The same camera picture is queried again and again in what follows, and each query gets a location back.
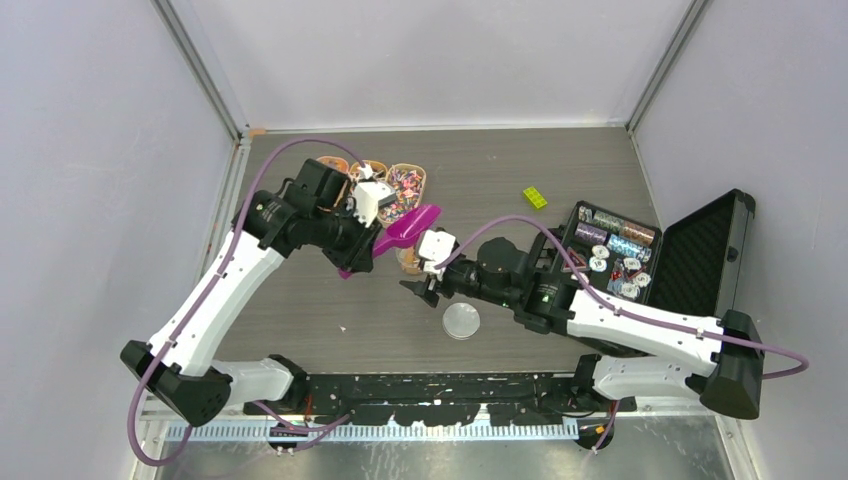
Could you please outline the clear plastic jar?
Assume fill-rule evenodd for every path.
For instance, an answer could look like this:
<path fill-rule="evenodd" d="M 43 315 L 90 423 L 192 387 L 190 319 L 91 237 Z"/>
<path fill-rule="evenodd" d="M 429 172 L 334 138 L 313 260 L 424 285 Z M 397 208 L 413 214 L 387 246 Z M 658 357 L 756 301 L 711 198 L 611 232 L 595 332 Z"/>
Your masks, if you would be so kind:
<path fill-rule="evenodd" d="M 413 276 L 420 275 L 422 273 L 420 267 L 421 260 L 418 257 L 414 246 L 397 249 L 396 259 L 403 273 Z"/>

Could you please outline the clear round jar lid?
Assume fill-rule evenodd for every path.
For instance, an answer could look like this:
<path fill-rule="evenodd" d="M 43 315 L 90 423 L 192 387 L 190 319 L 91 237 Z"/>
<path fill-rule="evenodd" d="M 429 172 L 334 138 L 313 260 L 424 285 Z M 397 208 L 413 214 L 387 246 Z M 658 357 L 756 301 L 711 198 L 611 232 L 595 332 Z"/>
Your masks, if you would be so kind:
<path fill-rule="evenodd" d="M 466 340 L 478 332 L 481 319 L 473 305 L 458 302 L 446 308 L 442 316 L 442 326 L 449 337 Z"/>

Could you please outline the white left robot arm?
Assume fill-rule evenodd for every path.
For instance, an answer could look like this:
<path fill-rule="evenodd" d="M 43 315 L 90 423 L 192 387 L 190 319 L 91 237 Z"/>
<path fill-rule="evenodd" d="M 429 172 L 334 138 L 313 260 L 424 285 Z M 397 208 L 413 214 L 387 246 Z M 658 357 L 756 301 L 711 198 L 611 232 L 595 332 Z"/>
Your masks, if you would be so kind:
<path fill-rule="evenodd" d="M 280 355 L 219 361 L 218 347 L 261 284 L 303 246 L 320 249 L 344 274 L 371 271 L 382 230 L 377 217 L 394 199 L 387 183 L 371 177 L 353 183 L 314 159 L 281 191 L 249 194 L 200 284 L 148 341 L 128 342 L 122 362 L 193 427 L 228 406 L 254 401 L 298 412 L 307 398 L 300 367 Z"/>

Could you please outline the yellow-green toy brick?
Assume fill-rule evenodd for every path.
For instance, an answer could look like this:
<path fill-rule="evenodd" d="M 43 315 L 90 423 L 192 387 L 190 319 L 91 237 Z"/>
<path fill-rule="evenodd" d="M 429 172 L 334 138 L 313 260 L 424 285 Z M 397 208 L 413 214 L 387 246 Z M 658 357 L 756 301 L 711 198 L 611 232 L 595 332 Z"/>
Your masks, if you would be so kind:
<path fill-rule="evenodd" d="M 541 194 L 541 192 L 533 187 L 527 187 L 522 191 L 522 195 L 525 200 L 531 205 L 535 210 L 541 210 L 548 205 L 547 199 Z"/>

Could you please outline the pink oval candy tray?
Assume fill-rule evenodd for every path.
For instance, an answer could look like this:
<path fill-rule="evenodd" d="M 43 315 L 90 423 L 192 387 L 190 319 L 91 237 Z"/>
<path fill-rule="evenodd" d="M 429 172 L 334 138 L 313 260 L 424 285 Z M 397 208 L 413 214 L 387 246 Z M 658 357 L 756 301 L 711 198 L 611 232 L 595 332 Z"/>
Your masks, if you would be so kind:
<path fill-rule="evenodd" d="M 348 161 L 341 157 L 336 156 L 321 156 L 317 158 L 317 161 L 333 170 L 336 170 L 342 174 L 348 175 L 350 165 Z"/>

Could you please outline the magenta plastic scoop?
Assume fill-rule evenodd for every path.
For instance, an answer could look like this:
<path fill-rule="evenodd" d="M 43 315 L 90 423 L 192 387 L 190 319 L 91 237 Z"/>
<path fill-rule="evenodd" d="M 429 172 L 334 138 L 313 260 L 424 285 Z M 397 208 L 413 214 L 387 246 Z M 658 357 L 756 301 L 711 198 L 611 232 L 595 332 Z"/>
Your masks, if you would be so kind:
<path fill-rule="evenodd" d="M 384 227 L 378 220 L 366 226 L 362 222 L 359 208 L 351 207 L 349 212 L 338 218 L 340 243 L 324 249 L 323 254 L 343 279 L 357 273 L 369 273 L 374 268 L 374 260 L 390 249 L 416 245 L 440 214 L 440 207 L 423 204 L 388 227 Z"/>

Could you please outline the yellow tray with ball lollipops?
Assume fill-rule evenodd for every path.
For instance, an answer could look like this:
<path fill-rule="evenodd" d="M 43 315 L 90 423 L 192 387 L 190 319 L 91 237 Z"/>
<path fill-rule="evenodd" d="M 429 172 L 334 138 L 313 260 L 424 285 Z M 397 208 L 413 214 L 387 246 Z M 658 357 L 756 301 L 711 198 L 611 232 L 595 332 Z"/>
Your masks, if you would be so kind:
<path fill-rule="evenodd" d="M 389 168 L 382 162 L 375 160 L 364 160 L 351 166 L 350 173 L 357 182 L 386 180 Z"/>

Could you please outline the black poker chip case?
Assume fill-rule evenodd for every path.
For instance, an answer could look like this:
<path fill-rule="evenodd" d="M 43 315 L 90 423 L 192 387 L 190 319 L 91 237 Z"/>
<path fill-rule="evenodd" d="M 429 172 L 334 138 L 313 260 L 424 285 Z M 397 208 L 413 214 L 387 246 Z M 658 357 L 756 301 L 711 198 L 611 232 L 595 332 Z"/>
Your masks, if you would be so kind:
<path fill-rule="evenodd" d="M 580 201 L 553 233 L 600 293 L 721 318 L 735 303 L 755 212 L 754 197 L 734 189 L 661 230 Z"/>

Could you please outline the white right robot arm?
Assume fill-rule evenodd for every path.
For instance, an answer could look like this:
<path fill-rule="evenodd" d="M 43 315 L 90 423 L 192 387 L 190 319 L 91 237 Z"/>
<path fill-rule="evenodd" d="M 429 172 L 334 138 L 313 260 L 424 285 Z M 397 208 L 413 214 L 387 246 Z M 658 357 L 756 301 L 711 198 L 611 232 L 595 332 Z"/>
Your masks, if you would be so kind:
<path fill-rule="evenodd" d="M 673 396 L 736 419 L 759 417 L 764 352 L 751 345 L 760 336 L 749 315 L 696 317 L 589 292 L 551 248 L 541 235 L 528 252 L 497 237 L 474 259 L 460 255 L 441 272 L 402 284 L 430 307 L 459 294 L 512 311 L 528 330 L 595 349 L 579 361 L 570 385 L 584 410 L 607 400 Z"/>

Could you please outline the tan tray with swirl lollipops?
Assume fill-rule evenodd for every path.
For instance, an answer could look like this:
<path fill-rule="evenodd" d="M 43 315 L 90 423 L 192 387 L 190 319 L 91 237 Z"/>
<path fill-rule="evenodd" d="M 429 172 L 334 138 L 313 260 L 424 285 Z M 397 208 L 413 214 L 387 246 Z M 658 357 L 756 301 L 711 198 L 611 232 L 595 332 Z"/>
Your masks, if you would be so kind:
<path fill-rule="evenodd" d="M 380 210 L 378 220 L 388 226 L 417 208 L 422 201 L 426 179 L 426 171 L 420 166 L 407 163 L 392 165 L 386 181 L 394 189 L 396 198 Z"/>

